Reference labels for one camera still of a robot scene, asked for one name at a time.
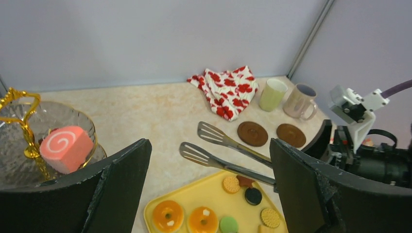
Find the green mug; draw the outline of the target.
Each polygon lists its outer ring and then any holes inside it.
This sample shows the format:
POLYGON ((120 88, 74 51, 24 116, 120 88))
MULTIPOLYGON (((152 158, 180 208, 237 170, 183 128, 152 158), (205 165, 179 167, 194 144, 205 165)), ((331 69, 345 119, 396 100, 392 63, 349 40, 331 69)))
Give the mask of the green mug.
POLYGON ((273 111, 281 103, 287 91, 287 85, 280 79, 268 79, 260 96, 260 108, 266 112, 273 111))

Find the round biscuit with rim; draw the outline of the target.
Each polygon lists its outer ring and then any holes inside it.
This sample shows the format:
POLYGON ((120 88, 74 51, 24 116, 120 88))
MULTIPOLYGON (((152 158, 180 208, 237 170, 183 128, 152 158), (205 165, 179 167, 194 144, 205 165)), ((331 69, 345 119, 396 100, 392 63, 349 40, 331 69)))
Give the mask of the round biscuit with rim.
POLYGON ((266 227, 275 229, 280 225, 280 215, 275 209, 264 208, 260 212, 260 219, 266 227))

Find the metal serving tongs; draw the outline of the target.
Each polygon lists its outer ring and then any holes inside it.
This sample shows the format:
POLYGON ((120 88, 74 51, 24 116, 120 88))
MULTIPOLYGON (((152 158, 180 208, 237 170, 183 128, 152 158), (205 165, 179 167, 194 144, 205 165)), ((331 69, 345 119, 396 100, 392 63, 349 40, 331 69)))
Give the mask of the metal serving tongs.
POLYGON ((245 157, 248 157, 249 161, 254 160, 260 165, 272 168, 272 162, 268 156, 238 143, 219 128, 204 121, 198 123, 197 135, 202 140, 216 145, 216 149, 210 152, 191 142, 182 142, 179 146, 179 153, 183 158, 205 167, 229 171, 273 188, 276 187, 275 178, 241 164, 245 161, 245 157))

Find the pink swirl roll cake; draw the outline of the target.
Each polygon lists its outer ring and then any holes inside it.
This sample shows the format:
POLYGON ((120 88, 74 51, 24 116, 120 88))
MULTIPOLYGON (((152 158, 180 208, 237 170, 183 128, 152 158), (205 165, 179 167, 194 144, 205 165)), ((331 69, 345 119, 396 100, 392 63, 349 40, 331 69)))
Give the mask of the pink swirl roll cake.
POLYGON ((63 174, 75 172, 94 147, 87 132, 79 126, 66 126, 51 132, 40 144, 42 158, 63 174))

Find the black sandwich cookie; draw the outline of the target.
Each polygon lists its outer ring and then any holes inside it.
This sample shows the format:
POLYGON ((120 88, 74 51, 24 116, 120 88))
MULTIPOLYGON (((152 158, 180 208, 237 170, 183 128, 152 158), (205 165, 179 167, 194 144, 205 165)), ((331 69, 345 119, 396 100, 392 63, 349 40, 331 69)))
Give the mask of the black sandwich cookie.
POLYGON ((247 188, 244 192, 244 198, 250 205, 257 206, 262 201, 262 193, 257 188, 247 188))

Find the brown coaster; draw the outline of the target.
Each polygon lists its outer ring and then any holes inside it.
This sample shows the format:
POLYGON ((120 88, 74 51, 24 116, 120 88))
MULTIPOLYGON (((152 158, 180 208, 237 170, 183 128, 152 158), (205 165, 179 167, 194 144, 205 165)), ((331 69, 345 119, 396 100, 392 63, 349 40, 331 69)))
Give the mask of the brown coaster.
POLYGON ((295 148, 301 148, 306 143, 305 134, 291 124, 280 124, 276 129, 277 137, 295 148))
POLYGON ((267 131, 252 121, 242 122, 237 128, 238 137, 246 144, 261 147, 268 141, 267 131))

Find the orange glazed donut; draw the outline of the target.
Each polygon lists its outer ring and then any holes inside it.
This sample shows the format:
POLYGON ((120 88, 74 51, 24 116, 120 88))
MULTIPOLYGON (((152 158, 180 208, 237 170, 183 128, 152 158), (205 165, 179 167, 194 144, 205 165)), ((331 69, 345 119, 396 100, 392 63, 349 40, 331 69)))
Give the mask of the orange glazed donut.
POLYGON ((196 207, 189 214, 187 219, 189 233, 216 233, 219 228, 219 221, 215 212, 206 207, 196 207))
POLYGON ((179 203, 165 200, 154 208, 152 226, 157 233, 176 233, 183 226, 184 218, 184 209, 179 203))

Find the right brown coaster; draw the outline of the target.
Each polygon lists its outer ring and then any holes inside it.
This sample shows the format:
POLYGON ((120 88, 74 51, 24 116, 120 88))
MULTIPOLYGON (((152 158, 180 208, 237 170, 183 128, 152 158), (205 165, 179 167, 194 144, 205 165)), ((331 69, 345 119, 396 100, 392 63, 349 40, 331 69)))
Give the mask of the right brown coaster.
POLYGON ((277 137, 295 148, 301 148, 306 143, 305 134, 291 124, 280 124, 276 129, 277 137))

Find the green macaron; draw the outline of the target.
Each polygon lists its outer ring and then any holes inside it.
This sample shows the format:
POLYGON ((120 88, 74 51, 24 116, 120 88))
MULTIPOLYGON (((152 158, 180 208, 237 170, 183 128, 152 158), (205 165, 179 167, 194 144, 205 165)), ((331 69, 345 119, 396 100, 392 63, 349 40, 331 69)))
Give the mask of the green macaron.
POLYGON ((233 217, 224 216, 220 220, 219 229, 222 233, 237 233, 239 231, 239 225, 233 217))

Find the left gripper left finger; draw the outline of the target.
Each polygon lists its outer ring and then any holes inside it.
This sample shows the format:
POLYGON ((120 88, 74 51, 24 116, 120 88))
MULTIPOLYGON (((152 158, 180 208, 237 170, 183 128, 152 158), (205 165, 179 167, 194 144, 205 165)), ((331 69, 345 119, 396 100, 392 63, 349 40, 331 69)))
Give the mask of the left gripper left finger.
POLYGON ((39 187, 2 190, 3 233, 129 233, 148 171, 152 144, 119 152, 39 187))

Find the left brown coaster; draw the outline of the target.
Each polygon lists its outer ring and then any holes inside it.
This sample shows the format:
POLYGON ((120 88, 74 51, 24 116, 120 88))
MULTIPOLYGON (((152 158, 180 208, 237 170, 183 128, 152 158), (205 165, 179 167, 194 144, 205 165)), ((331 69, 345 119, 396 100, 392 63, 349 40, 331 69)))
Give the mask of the left brown coaster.
POLYGON ((238 137, 246 144, 261 147, 268 141, 267 131, 252 121, 242 122, 237 128, 238 137))

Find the brown star cookie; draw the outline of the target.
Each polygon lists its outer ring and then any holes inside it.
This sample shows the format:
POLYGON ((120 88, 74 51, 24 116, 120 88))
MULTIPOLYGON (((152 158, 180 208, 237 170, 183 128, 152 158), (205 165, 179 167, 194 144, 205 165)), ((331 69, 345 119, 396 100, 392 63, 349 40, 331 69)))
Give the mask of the brown star cookie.
POLYGON ((240 187, 253 188, 253 183, 255 182, 254 180, 241 175, 237 175, 236 178, 240 187))

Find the red poppy cloth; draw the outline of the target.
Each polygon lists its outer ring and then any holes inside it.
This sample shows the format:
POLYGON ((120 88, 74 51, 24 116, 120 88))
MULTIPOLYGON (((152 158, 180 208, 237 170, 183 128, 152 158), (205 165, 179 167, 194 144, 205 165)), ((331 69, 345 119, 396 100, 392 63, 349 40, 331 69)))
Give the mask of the red poppy cloth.
POLYGON ((216 115, 232 122, 239 117, 259 90, 259 85, 248 66, 233 71, 215 72, 205 69, 187 82, 200 89, 216 115))

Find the three-tier glass dessert stand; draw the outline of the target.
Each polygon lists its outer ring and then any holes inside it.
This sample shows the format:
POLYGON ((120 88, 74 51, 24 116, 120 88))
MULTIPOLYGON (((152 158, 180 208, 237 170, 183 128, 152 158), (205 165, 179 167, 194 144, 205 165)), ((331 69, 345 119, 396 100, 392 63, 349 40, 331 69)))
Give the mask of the three-tier glass dessert stand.
POLYGON ((41 157, 40 145, 54 130, 66 126, 79 126, 93 142, 80 168, 107 157, 85 113, 63 103, 42 101, 37 93, 9 88, 0 99, 0 188, 36 187, 63 176, 41 157))

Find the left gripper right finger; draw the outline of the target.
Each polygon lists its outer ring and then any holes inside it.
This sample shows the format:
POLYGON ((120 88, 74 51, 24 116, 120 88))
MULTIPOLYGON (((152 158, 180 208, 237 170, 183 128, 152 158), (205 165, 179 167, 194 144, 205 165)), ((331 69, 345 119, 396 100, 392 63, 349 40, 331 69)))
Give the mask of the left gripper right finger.
POLYGON ((412 191, 336 168, 280 139, 270 142, 291 233, 409 233, 412 191))

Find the round tan biscuit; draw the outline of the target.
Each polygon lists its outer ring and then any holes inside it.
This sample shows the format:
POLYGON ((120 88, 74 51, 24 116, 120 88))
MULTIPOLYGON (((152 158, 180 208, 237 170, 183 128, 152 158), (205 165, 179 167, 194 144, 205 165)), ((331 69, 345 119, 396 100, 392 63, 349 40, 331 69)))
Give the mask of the round tan biscuit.
POLYGON ((235 194, 240 191, 240 183, 235 176, 225 177, 222 181, 222 186, 228 194, 235 194))

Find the yellow plastic tray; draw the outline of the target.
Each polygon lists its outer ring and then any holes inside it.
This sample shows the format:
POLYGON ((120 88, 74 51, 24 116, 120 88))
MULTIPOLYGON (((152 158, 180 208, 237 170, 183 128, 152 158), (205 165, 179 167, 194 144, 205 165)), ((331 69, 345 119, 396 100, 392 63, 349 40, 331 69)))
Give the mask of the yellow plastic tray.
POLYGON ((223 180, 229 176, 234 176, 234 174, 220 171, 148 202, 144 208, 144 220, 148 232, 157 232, 155 227, 152 226, 152 214, 155 207, 165 200, 173 200, 180 204, 184 209, 185 220, 188 219, 195 208, 200 206, 213 210, 219 219, 224 216, 231 216, 237 221, 240 233, 258 232, 259 225, 263 225, 260 212, 264 208, 274 209, 280 214, 280 211, 262 189, 259 182, 253 182, 253 187, 262 193, 262 201, 256 206, 252 206, 246 201, 244 187, 235 194, 225 192, 223 180))

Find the pink pearlescent mug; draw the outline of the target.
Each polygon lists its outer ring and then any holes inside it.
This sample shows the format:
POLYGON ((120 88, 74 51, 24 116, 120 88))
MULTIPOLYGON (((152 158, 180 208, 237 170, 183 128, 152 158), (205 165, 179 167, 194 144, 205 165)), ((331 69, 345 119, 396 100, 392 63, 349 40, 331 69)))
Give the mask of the pink pearlescent mug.
POLYGON ((316 96, 317 93, 312 87, 304 83, 298 83, 284 103, 283 111, 292 118, 310 120, 318 110, 318 106, 314 101, 316 96))

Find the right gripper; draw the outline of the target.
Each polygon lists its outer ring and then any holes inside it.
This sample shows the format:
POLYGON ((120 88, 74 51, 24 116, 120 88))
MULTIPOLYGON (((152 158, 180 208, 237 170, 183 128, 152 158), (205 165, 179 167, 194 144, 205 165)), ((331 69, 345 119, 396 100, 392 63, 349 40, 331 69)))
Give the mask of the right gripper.
POLYGON ((325 119, 315 137, 302 152, 320 158, 346 172, 377 182, 412 187, 412 151, 397 147, 397 138, 388 131, 372 129, 368 134, 381 135, 394 144, 381 143, 378 146, 360 145, 354 150, 354 143, 346 126, 339 126, 330 143, 332 121, 325 119))

